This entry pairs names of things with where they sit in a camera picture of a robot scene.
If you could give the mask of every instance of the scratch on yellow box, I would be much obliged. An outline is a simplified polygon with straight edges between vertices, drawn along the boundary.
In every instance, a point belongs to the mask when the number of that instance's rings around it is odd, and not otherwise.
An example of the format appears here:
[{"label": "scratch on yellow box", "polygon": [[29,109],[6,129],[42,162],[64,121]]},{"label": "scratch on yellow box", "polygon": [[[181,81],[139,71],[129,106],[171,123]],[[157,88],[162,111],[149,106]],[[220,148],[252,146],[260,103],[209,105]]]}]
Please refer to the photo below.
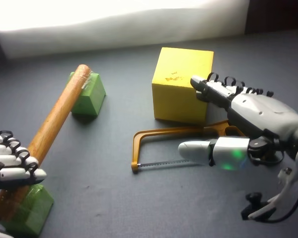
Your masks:
[{"label": "scratch on yellow box", "polygon": [[154,117],[204,124],[207,104],[196,99],[192,75],[207,78],[212,51],[162,48],[152,80]]}]

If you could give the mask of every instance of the gray table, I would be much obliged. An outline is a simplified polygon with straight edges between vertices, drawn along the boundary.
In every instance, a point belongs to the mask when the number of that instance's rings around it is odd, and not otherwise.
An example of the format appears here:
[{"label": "gray table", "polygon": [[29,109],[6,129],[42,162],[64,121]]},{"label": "gray table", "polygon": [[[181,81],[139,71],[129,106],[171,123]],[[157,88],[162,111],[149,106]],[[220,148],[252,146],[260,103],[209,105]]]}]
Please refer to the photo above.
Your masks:
[{"label": "gray table", "polygon": [[[162,46],[214,51],[213,71],[272,90],[298,111],[298,31],[13,61],[0,68],[0,129],[11,129],[24,145],[79,64],[100,73],[107,92],[96,120],[67,118],[42,165],[55,205],[41,237],[298,238],[298,210],[275,225],[240,217],[246,193],[261,191],[267,199],[280,190],[281,166],[241,172],[181,166],[132,174],[135,132],[176,124],[153,118],[151,80]],[[224,111],[209,106],[209,123],[223,119]],[[178,159],[181,141],[147,141],[142,161]],[[282,166],[292,164],[286,159]],[[292,206],[298,184],[294,191],[276,216]]]}]

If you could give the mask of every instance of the green support block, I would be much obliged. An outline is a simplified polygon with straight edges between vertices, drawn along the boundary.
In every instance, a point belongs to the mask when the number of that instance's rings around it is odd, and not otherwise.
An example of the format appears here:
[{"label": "green support block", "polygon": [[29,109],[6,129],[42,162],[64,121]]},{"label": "green support block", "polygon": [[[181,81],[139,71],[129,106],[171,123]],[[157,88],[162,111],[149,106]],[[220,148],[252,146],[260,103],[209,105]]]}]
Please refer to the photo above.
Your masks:
[{"label": "green support block", "polygon": [[97,116],[106,95],[103,83],[98,73],[91,73],[78,100],[72,108],[72,113]]},{"label": "green support block", "polygon": [[0,224],[14,236],[38,237],[53,203],[53,198],[42,185],[32,185],[14,217],[8,222],[0,221]]}]

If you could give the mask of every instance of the wooden rod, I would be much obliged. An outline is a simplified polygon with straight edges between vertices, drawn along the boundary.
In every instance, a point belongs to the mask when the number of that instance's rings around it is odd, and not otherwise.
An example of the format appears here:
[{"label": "wooden rod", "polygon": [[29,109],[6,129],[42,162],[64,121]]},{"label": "wooden rod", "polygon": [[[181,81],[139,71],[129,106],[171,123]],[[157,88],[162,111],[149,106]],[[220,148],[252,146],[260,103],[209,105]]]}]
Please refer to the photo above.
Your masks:
[{"label": "wooden rod", "polygon": [[[78,99],[90,72],[91,70],[88,66],[83,64],[78,66],[41,128],[29,144],[29,152],[31,156],[39,161],[39,164],[43,162],[74,103]],[[9,221],[14,216],[28,190],[29,186],[24,186],[14,191],[0,191],[0,220]]]}]

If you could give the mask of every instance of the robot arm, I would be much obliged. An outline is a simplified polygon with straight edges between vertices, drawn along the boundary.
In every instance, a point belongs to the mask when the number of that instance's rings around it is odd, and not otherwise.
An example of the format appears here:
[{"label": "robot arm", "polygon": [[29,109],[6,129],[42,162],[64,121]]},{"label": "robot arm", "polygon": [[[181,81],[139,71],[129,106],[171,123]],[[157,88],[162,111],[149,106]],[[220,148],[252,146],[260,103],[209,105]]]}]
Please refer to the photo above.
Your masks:
[{"label": "robot arm", "polygon": [[0,131],[0,189],[42,182],[46,173],[10,131]]},{"label": "robot arm", "polygon": [[[210,80],[212,75],[216,76],[214,80]],[[214,73],[206,80],[193,76],[191,85],[199,100],[224,108],[229,123],[249,138],[220,137],[210,141],[184,142],[179,145],[180,155],[193,162],[207,158],[210,166],[231,170],[243,167],[249,160],[255,165],[276,164],[282,160],[276,159],[276,152],[283,154],[286,151],[295,161],[295,167],[280,171],[278,178],[284,184],[281,193],[267,202],[260,201],[260,193],[249,194],[246,199],[251,204],[242,211],[244,220],[279,222],[283,219],[267,219],[298,180],[298,114],[272,98],[273,92],[268,91],[265,96],[262,89],[247,88],[244,83],[242,87],[236,86],[234,78],[231,78],[231,85],[227,84],[229,77],[224,82],[218,78]]]}]

